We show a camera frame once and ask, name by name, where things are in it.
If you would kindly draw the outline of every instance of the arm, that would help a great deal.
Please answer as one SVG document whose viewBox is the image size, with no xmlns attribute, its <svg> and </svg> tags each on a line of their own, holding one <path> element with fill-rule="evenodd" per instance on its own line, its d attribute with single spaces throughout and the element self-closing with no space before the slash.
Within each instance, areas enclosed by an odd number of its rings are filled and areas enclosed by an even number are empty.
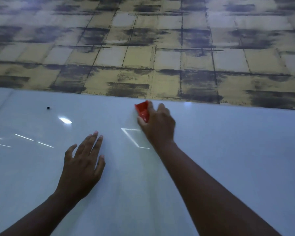
<svg viewBox="0 0 295 236">
<path fill-rule="evenodd" d="M 69 147 L 64 156 L 63 171 L 56 191 L 40 206 L 25 215 L 0 236 L 47 236 L 71 209 L 83 199 L 100 180 L 105 167 L 104 156 L 96 161 L 103 137 L 94 145 L 98 132 L 90 134 L 78 147 Z"/>
<path fill-rule="evenodd" d="M 149 102 L 148 111 L 149 122 L 138 117 L 138 124 L 168 170 L 200 235 L 280 236 L 178 148 L 175 120 L 164 104 L 155 111 Z"/>
</svg>

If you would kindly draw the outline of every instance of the hand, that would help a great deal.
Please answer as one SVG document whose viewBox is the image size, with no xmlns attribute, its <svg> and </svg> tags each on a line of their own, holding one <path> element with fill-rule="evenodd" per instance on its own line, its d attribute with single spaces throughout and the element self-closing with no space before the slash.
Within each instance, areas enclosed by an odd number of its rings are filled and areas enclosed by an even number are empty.
<svg viewBox="0 0 295 236">
<path fill-rule="evenodd" d="M 159 104 L 157 111 L 153 108 L 153 103 L 148 102 L 148 112 L 150 118 L 148 123 L 138 116 L 138 124 L 146 135 L 147 139 L 157 151 L 174 142 L 174 129 L 176 122 L 170 115 L 169 109 L 164 104 Z"/>
<path fill-rule="evenodd" d="M 88 135 L 79 145 L 74 157 L 72 153 L 77 144 L 69 147 L 65 153 L 63 171 L 55 194 L 60 194 L 72 203 L 78 203 L 87 196 L 102 176 L 105 167 L 104 155 L 99 156 L 95 167 L 103 141 L 101 135 L 94 145 L 97 135 L 97 131 Z"/>
</svg>

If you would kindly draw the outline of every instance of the right hand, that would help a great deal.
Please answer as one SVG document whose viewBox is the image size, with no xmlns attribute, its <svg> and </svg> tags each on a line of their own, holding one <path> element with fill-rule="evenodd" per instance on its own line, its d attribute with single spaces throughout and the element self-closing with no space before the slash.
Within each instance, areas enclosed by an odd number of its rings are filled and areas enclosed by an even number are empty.
<svg viewBox="0 0 295 236">
<path fill-rule="evenodd" d="M 169 109 L 160 103 L 155 111 L 153 103 L 149 101 L 148 112 L 150 115 L 148 123 L 138 116 L 138 124 L 154 149 L 159 150 L 174 143 L 176 122 L 170 115 Z"/>
</svg>

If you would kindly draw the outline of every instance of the left hand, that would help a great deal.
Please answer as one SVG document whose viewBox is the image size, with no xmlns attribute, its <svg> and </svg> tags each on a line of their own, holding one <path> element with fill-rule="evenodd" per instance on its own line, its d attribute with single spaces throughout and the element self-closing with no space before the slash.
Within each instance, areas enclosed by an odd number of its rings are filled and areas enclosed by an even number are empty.
<svg viewBox="0 0 295 236">
<path fill-rule="evenodd" d="M 100 180 L 105 167 L 105 159 L 104 155 L 100 155 L 96 165 L 103 141 L 102 135 L 96 141 L 97 136 L 97 131 L 88 135 L 79 145 L 74 157 L 72 157 L 72 153 L 77 144 L 68 148 L 64 156 L 63 171 L 55 194 L 60 194 L 72 203 L 78 203 L 88 195 Z"/>
</svg>

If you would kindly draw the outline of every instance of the red object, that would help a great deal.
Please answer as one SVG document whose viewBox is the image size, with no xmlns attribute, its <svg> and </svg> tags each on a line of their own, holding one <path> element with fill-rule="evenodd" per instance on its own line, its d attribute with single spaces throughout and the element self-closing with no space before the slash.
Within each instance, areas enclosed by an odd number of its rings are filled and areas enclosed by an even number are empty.
<svg viewBox="0 0 295 236">
<path fill-rule="evenodd" d="M 150 117 L 147 107 L 148 107 L 148 101 L 145 101 L 143 103 L 135 104 L 134 107 L 136 108 L 138 115 L 145 121 L 148 122 L 148 119 Z"/>
</svg>

